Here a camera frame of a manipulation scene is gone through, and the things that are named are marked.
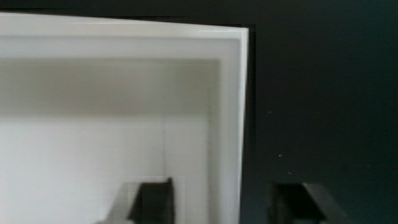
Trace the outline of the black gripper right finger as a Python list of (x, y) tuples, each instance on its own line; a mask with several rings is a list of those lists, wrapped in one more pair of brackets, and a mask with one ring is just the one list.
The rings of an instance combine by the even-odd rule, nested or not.
[(269, 221), (271, 224), (351, 224), (351, 218), (322, 184), (271, 185)]

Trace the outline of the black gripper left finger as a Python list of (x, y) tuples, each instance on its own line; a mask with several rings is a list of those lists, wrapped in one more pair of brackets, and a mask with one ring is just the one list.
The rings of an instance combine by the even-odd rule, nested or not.
[(97, 224), (177, 224), (173, 178), (123, 184), (107, 218)]

